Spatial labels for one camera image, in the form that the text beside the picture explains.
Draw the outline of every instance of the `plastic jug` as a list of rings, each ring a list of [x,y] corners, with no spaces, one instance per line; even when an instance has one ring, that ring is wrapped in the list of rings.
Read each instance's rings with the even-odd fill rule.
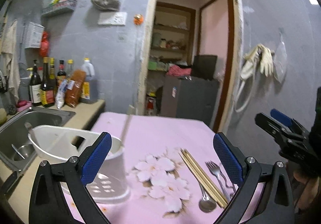
[[[84,103],[94,103],[98,100],[98,82],[95,77],[94,66],[89,58],[84,58],[84,64],[81,69],[86,72],[86,80],[82,85],[80,101]]]

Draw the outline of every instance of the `fork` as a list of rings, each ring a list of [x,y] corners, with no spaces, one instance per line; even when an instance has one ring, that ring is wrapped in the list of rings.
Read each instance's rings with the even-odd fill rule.
[[[234,193],[236,193],[236,188],[235,188],[235,186],[234,186],[233,183],[232,183],[232,186],[227,185],[227,179],[226,179],[226,177],[224,176],[224,174],[222,173],[220,167],[219,167],[215,162],[213,162],[213,161],[209,161],[209,163],[213,163],[213,165],[215,165],[216,167],[219,168],[219,172],[220,172],[221,176],[223,177],[223,179],[224,179],[224,181],[225,181],[225,187],[227,187],[227,188],[232,188],[233,191],[234,191]]]
[[[218,180],[218,182],[219,182],[219,185],[220,185],[220,187],[221,187],[221,189],[222,189],[222,192],[223,192],[225,198],[227,199],[228,202],[230,202],[230,201],[231,201],[231,198],[230,198],[230,196],[227,194],[227,192],[226,192],[226,190],[225,190],[225,188],[224,188],[224,186],[223,186],[223,184],[222,184],[222,182],[221,182],[221,180],[220,180],[220,177],[219,177],[219,175],[220,175],[220,168],[217,167],[217,166],[214,164],[214,162],[212,162],[212,161],[210,161],[210,162],[205,162],[205,164],[206,164],[206,166],[208,167],[210,173],[217,178],[217,180]]]

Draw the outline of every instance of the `red plastic bag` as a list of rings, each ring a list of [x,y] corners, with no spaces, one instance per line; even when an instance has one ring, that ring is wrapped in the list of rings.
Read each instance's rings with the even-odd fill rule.
[[[41,46],[39,54],[41,57],[46,57],[49,55],[49,41],[48,41],[49,34],[48,32],[44,31],[42,34],[41,39]]]

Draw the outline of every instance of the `bottle label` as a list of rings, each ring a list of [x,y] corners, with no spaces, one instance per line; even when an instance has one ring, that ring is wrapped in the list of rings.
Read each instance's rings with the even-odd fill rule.
[[[57,76],[57,86],[59,87],[63,80],[66,79],[66,76]]]
[[[55,102],[54,91],[41,90],[41,104],[46,105]]]
[[[70,80],[67,86],[68,90],[72,90],[73,89],[73,85],[75,84],[75,81]]]
[[[90,100],[90,88],[89,88],[89,82],[84,82],[82,85],[82,92],[81,92],[81,98]]]
[[[30,98],[32,103],[41,102],[40,86],[40,84],[29,86]]]

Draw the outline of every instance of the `sink basin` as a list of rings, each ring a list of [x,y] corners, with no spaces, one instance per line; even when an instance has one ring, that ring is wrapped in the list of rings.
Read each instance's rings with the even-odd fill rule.
[[[19,113],[0,127],[0,159],[13,171],[27,168],[36,156],[28,139],[25,122],[32,127],[39,125],[63,126],[75,112],[30,107]],[[12,147],[21,153],[23,159]]]

